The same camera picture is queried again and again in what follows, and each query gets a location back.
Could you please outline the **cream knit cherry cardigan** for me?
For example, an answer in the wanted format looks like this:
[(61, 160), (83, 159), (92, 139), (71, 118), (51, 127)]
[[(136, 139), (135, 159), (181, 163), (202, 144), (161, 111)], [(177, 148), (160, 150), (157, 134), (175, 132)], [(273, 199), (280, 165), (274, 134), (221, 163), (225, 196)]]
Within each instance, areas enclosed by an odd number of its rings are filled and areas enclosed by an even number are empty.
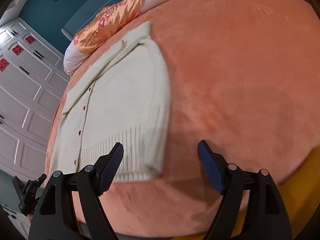
[(144, 181), (163, 171), (170, 115), (166, 63), (151, 23), (128, 31), (67, 93), (49, 172), (77, 172), (108, 154), (124, 157), (115, 181)]

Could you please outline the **white panelled wardrobe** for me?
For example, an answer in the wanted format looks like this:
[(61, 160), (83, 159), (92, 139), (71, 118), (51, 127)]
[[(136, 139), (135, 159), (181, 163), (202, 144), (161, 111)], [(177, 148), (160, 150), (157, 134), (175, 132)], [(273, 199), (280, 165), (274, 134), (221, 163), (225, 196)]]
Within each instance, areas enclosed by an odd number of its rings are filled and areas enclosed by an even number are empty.
[(63, 54), (21, 18), (1, 26), (1, 171), (44, 173), (54, 114), (68, 84)]

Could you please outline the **orange plush bed blanket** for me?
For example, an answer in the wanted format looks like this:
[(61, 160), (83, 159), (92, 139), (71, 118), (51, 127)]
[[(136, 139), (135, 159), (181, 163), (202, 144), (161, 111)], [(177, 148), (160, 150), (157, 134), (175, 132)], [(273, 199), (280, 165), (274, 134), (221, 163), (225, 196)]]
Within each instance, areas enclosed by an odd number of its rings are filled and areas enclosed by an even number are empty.
[(167, 63), (163, 174), (114, 182), (101, 203), (117, 233), (196, 238), (221, 201), (197, 156), (204, 139), (244, 170), (269, 170), (298, 234), (319, 203), (319, 18), (303, 0), (169, 0), (128, 23), (72, 76), (150, 21)]

